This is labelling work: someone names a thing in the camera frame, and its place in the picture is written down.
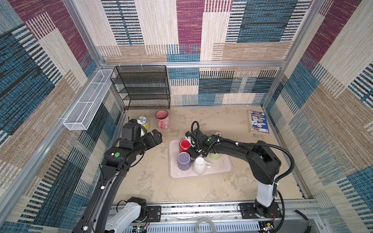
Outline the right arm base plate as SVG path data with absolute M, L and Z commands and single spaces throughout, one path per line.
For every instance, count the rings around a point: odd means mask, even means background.
M 273 202 L 269 207 L 265 207 L 257 202 L 239 203 L 237 210 L 241 213 L 243 219 L 257 218 L 282 218 L 282 212 L 278 203 Z

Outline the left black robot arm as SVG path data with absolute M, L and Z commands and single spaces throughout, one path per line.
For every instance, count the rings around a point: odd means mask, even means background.
M 117 191 L 137 156 L 161 143 L 162 134 L 158 130 L 148 132 L 136 119 L 122 127 L 122 136 L 104 154 L 99 181 L 74 233 L 122 233 L 135 220 L 147 218 L 146 200 L 135 197 L 115 216 L 108 216 Z

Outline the red mug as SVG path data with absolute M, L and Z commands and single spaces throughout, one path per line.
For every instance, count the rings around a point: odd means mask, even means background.
M 187 139 L 183 139 L 179 143 L 179 152 L 186 152 L 188 153 L 189 148 L 191 147 L 191 143 Z

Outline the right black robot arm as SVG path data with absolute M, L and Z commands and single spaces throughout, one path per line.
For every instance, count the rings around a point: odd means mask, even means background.
M 206 157 L 209 153 L 225 154 L 239 158 L 250 165 L 253 176 L 258 181 L 257 196 L 254 202 L 254 213 L 259 218 L 271 217 L 275 211 L 275 197 L 280 179 L 289 175 L 295 166 L 293 156 L 286 149 L 267 144 L 264 141 L 243 143 L 226 139 L 218 135 L 206 136 L 199 129 L 188 131 L 185 139 L 191 143 L 189 154 L 197 159 Z M 272 151 L 277 149 L 290 160 L 289 168 L 279 175 L 281 161 Z

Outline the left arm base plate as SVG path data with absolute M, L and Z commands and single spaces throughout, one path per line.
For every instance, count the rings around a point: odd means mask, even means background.
M 161 221 L 162 207 L 160 205 L 147 206 L 146 222 L 154 223 Z

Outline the pink ghost pattern mug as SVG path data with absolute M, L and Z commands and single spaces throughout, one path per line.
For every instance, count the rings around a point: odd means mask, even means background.
M 170 120 L 169 120 L 169 113 L 166 110 L 159 110 L 156 113 L 156 119 L 157 119 L 157 124 L 158 128 L 160 129 L 167 129 L 169 128 L 170 125 Z

